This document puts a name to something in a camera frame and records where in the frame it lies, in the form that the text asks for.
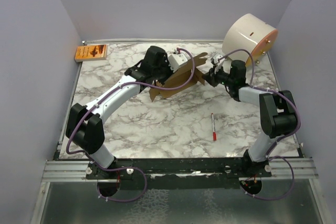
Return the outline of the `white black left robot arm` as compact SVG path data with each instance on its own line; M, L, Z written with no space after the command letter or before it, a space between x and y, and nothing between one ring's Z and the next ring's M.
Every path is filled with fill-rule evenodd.
M154 81L167 80L176 70L174 57L157 46L150 46L136 65L128 68L121 79L103 95L70 109L66 137L81 147L98 163L98 173L104 179L115 175L115 157L104 144L103 125L121 105L138 95Z

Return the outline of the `brown cardboard box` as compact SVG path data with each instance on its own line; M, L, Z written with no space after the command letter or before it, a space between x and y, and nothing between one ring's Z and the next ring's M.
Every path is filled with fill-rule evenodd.
M206 63L206 52L202 52L201 54L194 57L195 61L195 70L191 80L183 87L174 90L160 90L157 88L150 88L149 95L150 99L153 102L157 96L161 96L162 98L169 98L195 84L198 82L202 85L205 85L205 80L202 78L203 73L197 69L197 67L204 65ZM191 76L192 71L192 62L189 59L187 64L182 66L177 72L175 72L172 76L170 76L166 81L160 82L156 81L155 86L162 87L162 88L176 88L183 85Z

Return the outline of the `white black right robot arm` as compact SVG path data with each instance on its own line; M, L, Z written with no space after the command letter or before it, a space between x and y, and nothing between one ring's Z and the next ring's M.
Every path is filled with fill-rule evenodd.
M219 60L212 60L212 64L213 67L203 75L208 84L212 87L221 84L235 101L259 106L261 133L244 152L240 168L246 177L254 177L268 164L268 156L276 145L295 134L301 125L292 93L249 85L246 66L241 60L231 62L229 73L220 66Z

